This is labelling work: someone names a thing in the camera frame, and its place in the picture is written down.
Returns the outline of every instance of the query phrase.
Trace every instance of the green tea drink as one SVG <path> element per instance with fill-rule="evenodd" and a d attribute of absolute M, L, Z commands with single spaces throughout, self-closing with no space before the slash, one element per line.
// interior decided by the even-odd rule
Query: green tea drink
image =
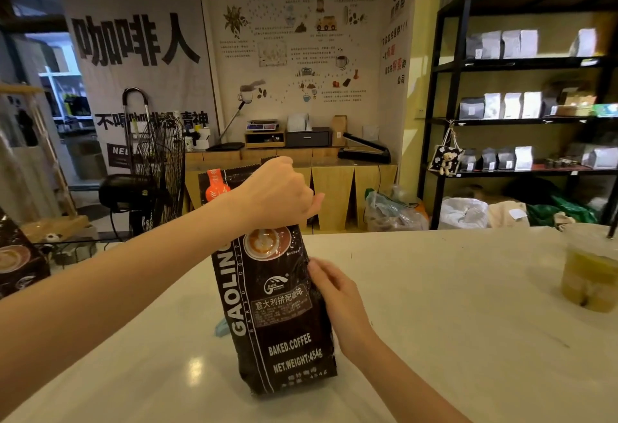
<path fill-rule="evenodd" d="M 608 231 L 608 226 L 588 223 L 564 230 L 568 245 L 562 294 L 597 312 L 609 312 L 618 303 L 618 238 L 607 239 Z"/>

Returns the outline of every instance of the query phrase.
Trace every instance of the teddy bear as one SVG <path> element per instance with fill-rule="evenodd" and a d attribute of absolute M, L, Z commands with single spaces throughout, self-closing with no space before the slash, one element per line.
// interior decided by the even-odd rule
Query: teddy bear
<path fill-rule="evenodd" d="M 442 164 L 440 165 L 441 176 L 451 176 L 452 161 L 457 158 L 457 153 L 445 153 L 442 155 Z"/>

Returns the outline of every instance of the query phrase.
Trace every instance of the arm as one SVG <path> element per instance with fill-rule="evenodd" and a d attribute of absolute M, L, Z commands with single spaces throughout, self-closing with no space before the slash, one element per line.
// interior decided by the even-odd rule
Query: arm
<path fill-rule="evenodd" d="M 205 206 L 0 301 L 0 420 L 215 250 L 320 208 L 281 157 Z"/>
<path fill-rule="evenodd" d="M 309 274 L 324 296 L 341 351 L 398 422 L 470 423 L 380 340 L 351 279 L 332 263 L 316 258 L 309 262 Z"/>

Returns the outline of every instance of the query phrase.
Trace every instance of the orange tag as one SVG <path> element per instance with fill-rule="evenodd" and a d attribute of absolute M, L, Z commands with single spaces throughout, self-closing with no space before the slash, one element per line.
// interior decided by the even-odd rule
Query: orange tag
<path fill-rule="evenodd" d="M 211 202 L 215 197 L 222 193 L 229 192 L 231 189 L 223 183 L 220 169 L 210 169 L 207 171 L 210 185 L 206 189 L 206 201 Z"/>

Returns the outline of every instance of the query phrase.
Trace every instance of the hand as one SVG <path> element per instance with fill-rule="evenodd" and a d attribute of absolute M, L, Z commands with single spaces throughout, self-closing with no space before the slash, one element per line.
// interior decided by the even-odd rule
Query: hand
<path fill-rule="evenodd" d="M 371 327 L 356 283 L 326 260 L 312 257 L 308 269 L 326 301 L 326 311 L 341 351 L 360 367 L 367 350 L 379 338 Z"/>
<path fill-rule="evenodd" d="M 313 195 L 287 156 L 268 160 L 231 193 L 236 194 L 252 230 L 299 224 L 316 215 L 324 200 L 323 193 Z"/>

